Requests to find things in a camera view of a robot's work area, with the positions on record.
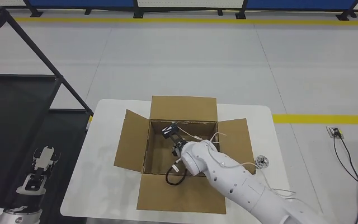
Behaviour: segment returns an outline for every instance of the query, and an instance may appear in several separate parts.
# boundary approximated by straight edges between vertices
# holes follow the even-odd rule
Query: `gray floor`
[[[44,16],[82,17],[82,13],[54,11]],[[94,12],[92,16],[131,14]],[[168,14],[148,14],[148,17],[165,16]],[[170,16],[198,17],[198,14]],[[272,18],[268,14],[249,16]],[[304,17],[279,14],[275,18],[311,17],[335,20],[332,15],[322,14]],[[216,97],[224,104],[266,105],[274,114],[358,113],[358,26],[71,23],[21,26],[93,110],[101,99],[150,100],[152,95],[187,95]],[[10,27],[0,29],[0,49],[1,73],[50,73]],[[52,107],[81,108],[64,88]],[[326,125],[275,127],[290,186],[298,198],[331,219],[353,223],[358,210],[358,185],[338,163]],[[358,165],[358,127],[339,127]],[[347,164],[340,143],[337,149]],[[110,222],[123,221],[88,221]]]

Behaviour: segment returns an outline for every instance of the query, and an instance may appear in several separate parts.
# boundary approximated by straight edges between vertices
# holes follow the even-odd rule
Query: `blue wall panel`
[[[247,8],[311,8],[311,9],[345,9],[353,4],[354,0],[248,0]]]
[[[33,6],[62,6],[62,7],[130,7],[133,0],[30,0]]]

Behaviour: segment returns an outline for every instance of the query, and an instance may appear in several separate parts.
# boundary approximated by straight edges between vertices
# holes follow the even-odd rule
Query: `box flap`
[[[151,120],[193,120],[216,122],[216,98],[191,96],[153,96]]]
[[[169,178],[178,182],[182,177]],[[207,178],[199,176],[187,176],[180,185],[171,186],[165,175],[143,174],[137,209],[226,214],[224,196],[210,186]]]
[[[147,144],[149,120],[126,110],[114,165],[141,172]]]
[[[251,147],[250,135],[246,119],[227,120],[218,122],[218,130],[226,134],[219,136],[220,151],[230,156],[240,164],[244,162],[255,163]],[[256,172],[253,165],[244,165],[251,173]]]

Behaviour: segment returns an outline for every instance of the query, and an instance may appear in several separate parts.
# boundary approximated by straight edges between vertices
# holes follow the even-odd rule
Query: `black cable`
[[[347,151],[347,153],[348,153],[348,157],[349,157],[349,163],[351,164],[351,167],[352,167],[352,169],[353,169],[353,172],[355,173],[355,175],[356,175],[356,177],[357,177],[357,179],[358,179],[357,171],[356,171],[356,169],[355,169],[354,166],[353,166],[351,154],[349,153],[349,150],[348,150],[348,148],[347,148],[347,146],[346,146],[346,144],[345,144],[345,141],[343,141],[343,138],[342,138],[341,136],[339,136],[339,138],[341,139],[343,145],[345,146],[345,149],[346,149],[346,151]]]
[[[335,136],[335,135],[333,135],[333,146],[334,146],[334,148],[335,148],[336,156],[337,156],[339,162],[341,163],[341,165],[343,166],[343,168],[347,171],[347,173],[348,173],[355,181],[358,181],[358,175],[357,175],[357,178],[355,178],[355,177],[346,169],[346,167],[343,165],[343,163],[342,163],[340,157],[338,156],[338,153],[337,153],[337,150],[336,150],[336,136]],[[355,172],[355,174],[357,174],[356,171],[355,171],[355,169],[354,169],[354,167],[353,167],[352,160],[351,160],[351,154],[349,153],[347,147],[346,147],[346,150],[347,150],[347,152],[348,152],[350,164],[351,164],[351,166],[352,166],[352,168],[353,168],[353,171]]]
[[[186,173],[188,172],[188,169],[185,169],[185,171],[184,171],[184,176],[179,180],[179,182],[177,182],[177,183],[172,183],[172,182],[170,182],[169,180],[168,180],[168,176],[169,176],[169,173],[170,173],[170,171],[173,169],[173,167],[171,166],[170,168],[169,168],[169,170],[167,171],[167,173],[166,173],[166,182],[168,183],[168,184],[170,184],[170,185],[172,185],[172,186],[178,186],[179,184],[181,184],[183,181],[184,181],[184,179],[185,179],[185,176],[186,176]]]
[[[354,224],[358,224],[358,213],[357,213],[356,222]]]

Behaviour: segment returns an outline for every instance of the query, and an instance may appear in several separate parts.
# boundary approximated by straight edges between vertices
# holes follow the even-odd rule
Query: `white table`
[[[226,199],[227,214],[136,210],[140,173],[113,165],[125,110],[146,118],[150,101],[101,100],[61,206],[64,216],[174,223],[260,223]],[[270,160],[265,175],[273,188],[289,189],[271,111],[266,106],[218,104],[218,120],[246,118],[254,157]],[[261,173],[257,178],[264,183]]]

